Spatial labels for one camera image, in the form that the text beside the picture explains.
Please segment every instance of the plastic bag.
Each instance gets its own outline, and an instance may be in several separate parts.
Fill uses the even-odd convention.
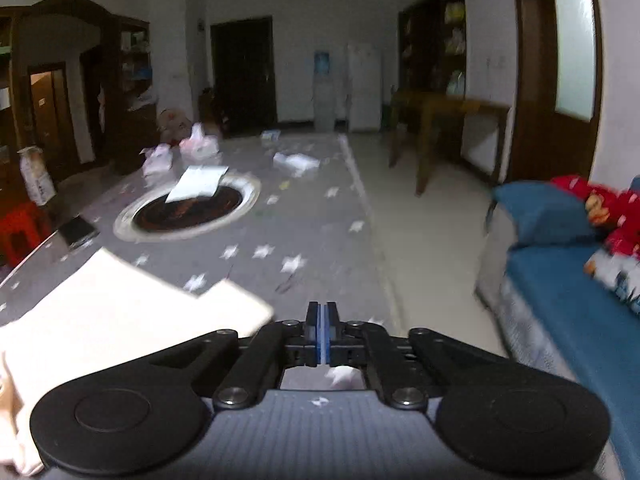
[[[20,150],[20,172],[29,195],[35,205],[43,206],[56,195],[56,189],[37,146],[29,146]]]
[[[158,144],[155,148],[147,148],[140,153],[146,156],[145,163],[142,165],[142,174],[145,176],[169,171],[174,161],[168,144]]]
[[[320,161],[312,156],[303,155],[303,153],[289,156],[284,153],[276,153],[273,155],[273,165],[297,178],[304,174],[313,173],[320,167]]]
[[[180,141],[180,153],[194,160],[204,160],[218,153],[218,138],[206,136],[201,123],[191,128],[191,137]]]

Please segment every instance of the white cloth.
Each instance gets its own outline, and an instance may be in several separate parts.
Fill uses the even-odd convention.
[[[29,418],[56,386],[220,328],[249,336],[272,316],[268,304],[229,280],[197,298],[101,249],[33,310],[0,328],[0,355],[22,403],[17,434],[0,424],[0,458],[23,475],[42,469]]]

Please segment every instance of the dark wooden door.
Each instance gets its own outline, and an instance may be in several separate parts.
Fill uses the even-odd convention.
[[[271,17],[211,27],[216,95],[231,133],[276,123]]]
[[[100,125],[100,103],[98,96],[102,88],[102,58],[103,47],[98,45],[80,54],[82,79],[84,86],[84,104],[89,126],[91,141],[94,146],[95,158],[98,161],[106,159],[106,135]]]
[[[556,0],[516,0],[519,81],[509,180],[548,180],[561,174],[588,178],[600,123],[602,38],[598,0],[593,0],[595,90],[593,115],[565,112],[558,99]]]
[[[62,68],[37,75],[31,84],[33,119],[38,145],[55,182],[74,174],[79,167],[71,113]]]

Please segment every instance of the black phone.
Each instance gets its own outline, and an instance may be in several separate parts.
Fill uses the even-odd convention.
[[[100,233],[94,225],[90,224],[81,216],[76,216],[69,222],[61,225],[58,232],[65,239],[70,250],[77,249],[81,245],[87,243],[92,238],[97,237]]]

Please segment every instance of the door window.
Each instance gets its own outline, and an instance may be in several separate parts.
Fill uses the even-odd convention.
[[[556,0],[558,94],[556,111],[590,121],[596,88],[593,0]]]

